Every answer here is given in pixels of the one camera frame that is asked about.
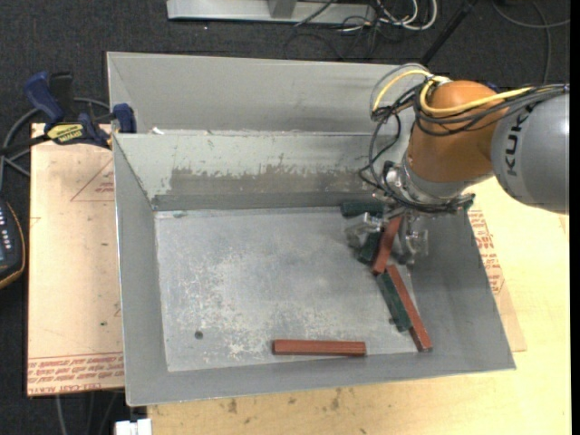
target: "metal tray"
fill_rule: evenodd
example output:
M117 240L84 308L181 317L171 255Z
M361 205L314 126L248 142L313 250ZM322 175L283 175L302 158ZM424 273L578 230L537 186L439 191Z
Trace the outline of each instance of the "metal tray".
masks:
M429 256L401 266L429 353L391 324L368 267L347 246L339 205L371 197L355 176L368 154L371 89L392 66L128 53L110 53L109 64L111 104L129 101L140 127L113 146L129 405L514 367L465 215L420 219ZM183 74L208 66L212 78ZM216 82L246 92L259 66L253 95L222 96L224 109L246 113L237 128L223 111L211 116L211 98L169 110L151 103L152 92L167 99ZM263 92L276 82L280 98ZM362 108L344 103L354 91L366 97ZM274 356L275 338L364 340L368 355Z

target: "blue clamp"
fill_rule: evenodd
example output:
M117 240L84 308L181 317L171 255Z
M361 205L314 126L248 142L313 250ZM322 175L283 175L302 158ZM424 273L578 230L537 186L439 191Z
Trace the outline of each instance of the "blue clamp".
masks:
M44 134L55 143L60 145L85 143L97 147L110 147L111 135L93 123L91 116L86 112L79 114L77 121L63 122L65 112L50 91L47 72L38 72L30 77L24 85L24 94L36 109L48 116L49 121L44 126ZM127 103L115 105L111 116L119 122L119 132L137 131L133 111Z
M112 114L119 122L119 132L134 134L137 132L137 122L133 110L127 103L119 103L112 107Z

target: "yellow cable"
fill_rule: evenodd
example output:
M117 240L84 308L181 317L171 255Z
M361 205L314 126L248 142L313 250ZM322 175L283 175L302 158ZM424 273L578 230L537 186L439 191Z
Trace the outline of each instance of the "yellow cable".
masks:
M461 112L464 112L465 110L469 110L471 108L475 108L475 107L484 105L488 102L494 102L497 100L504 100L506 98L515 97L516 95L519 95L520 93L524 93L524 92L527 92L527 91L532 89L531 87L524 87L521 89L515 89L513 91L496 93L496 94L490 95L486 98L482 98L482 99L474 100L474 101L468 101L467 103L463 103L462 105L451 106L449 108L431 108L427 104L427 91L430 89L431 85L434 82L436 82L436 79L430 79L428 82L426 82L425 86L420 91L420 97L419 97L421 110L427 114L430 114L431 116L437 116L437 115L442 116L442 115L447 115L447 114L461 113Z
M384 94L396 83L398 82L400 79L402 79L403 77L407 77L410 76L412 74L422 74L424 76L431 76L431 73L428 71L424 71L422 69L411 69L405 72L402 72L401 74L399 74L397 77L395 77L394 79L392 79L389 83L387 83L379 92L379 94L377 95L377 98L374 100L374 103L372 104L372 111L377 111L377 108L379 108L379 103L381 103L382 97L384 96Z

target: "black device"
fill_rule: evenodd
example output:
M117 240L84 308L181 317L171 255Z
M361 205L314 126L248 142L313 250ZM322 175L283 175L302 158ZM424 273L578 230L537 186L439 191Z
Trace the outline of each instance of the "black device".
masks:
M10 205L0 196L0 289L24 271L24 234Z

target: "green wooden block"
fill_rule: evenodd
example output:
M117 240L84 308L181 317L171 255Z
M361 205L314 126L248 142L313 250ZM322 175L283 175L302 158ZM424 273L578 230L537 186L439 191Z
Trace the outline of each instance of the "green wooden block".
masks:
M364 241L364 244L359 248L358 253L356 254L356 259L361 263L370 264L380 240L381 232L373 232L369 234Z
M353 218L363 213L371 213L371 216L381 217L383 206L380 201L345 201L341 204L341 213L345 218Z
M401 297L397 293L394 283L392 282L391 276L386 272L376 276L377 284L381 289L382 296L384 297L387 306L389 307L389 312L391 313L392 319L397 326L399 332L405 332L412 328L412 322L407 314L407 310L402 303Z

